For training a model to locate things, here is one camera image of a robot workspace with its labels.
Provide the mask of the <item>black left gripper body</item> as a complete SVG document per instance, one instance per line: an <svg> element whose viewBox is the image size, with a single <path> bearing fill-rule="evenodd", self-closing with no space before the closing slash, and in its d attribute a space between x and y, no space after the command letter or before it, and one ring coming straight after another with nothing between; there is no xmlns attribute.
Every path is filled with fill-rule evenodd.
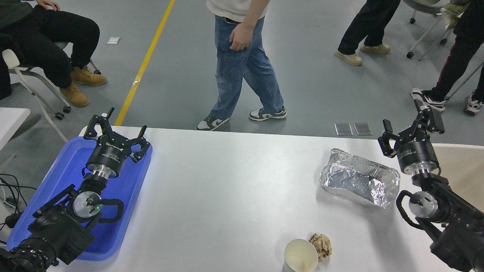
<svg viewBox="0 0 484 272"><path fill-rule="evenodd" d="M118 177L128 155L131 154L131 147L127 144L127 141L128 138L120 134L100 136L97 139L95 149L86 162L87 169L94 172L95 169L109 168L109 177Z"/></svg>

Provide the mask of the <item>person's hand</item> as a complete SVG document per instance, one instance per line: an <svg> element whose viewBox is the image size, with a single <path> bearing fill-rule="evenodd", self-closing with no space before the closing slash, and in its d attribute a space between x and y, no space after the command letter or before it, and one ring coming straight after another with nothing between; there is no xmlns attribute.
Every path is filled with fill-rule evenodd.
<svg viewBox="0 0 484 272"><path fill-rule="evenodd" d="M60 11L59 4L53 0L36 0L37 5L45 10Z"/></svg>

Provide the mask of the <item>person's left hand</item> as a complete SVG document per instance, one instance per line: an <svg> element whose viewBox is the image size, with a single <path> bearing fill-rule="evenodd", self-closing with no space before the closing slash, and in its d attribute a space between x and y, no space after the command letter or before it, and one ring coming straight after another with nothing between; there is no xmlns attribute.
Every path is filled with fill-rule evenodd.
<svg viewBox="0 0 484 272"><path fill-rule="evenodd" d="M230 50L241 51L249 47L255 25L249 23L240 23L232 31L229 42L231 43Z"/></svg>

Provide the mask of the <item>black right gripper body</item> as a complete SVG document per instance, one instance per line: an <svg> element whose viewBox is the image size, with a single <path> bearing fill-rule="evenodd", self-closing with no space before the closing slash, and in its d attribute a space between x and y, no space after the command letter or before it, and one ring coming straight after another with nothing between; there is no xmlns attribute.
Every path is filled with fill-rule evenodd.
<svg viewBox="0 0 484 272"><path fill-rule="evenodd" d="M404 174L430 173L440 167L430 138L409 142L396 141L395 151L400 170Z"/></svg>

